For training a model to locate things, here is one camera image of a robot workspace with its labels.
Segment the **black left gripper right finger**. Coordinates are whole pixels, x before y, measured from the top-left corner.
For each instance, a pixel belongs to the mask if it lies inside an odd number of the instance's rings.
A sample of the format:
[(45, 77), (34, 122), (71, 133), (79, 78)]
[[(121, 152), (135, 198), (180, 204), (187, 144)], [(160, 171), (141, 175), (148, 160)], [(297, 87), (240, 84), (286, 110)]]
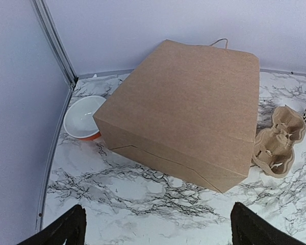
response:
[(302, 242), (270, 225), (244, 204), (236, 202), (231, 211), (232, 243), (260, 245), (302, 245)]

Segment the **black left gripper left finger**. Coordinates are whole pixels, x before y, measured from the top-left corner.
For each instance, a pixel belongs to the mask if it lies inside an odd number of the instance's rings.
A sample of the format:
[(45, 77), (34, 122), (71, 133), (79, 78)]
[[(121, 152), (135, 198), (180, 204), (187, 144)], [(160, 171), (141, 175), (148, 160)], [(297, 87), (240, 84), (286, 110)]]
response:
[(20, 242), (20, 245), (56, 245), (85, 243), (86, 211), (77, 204), (39, 233)]

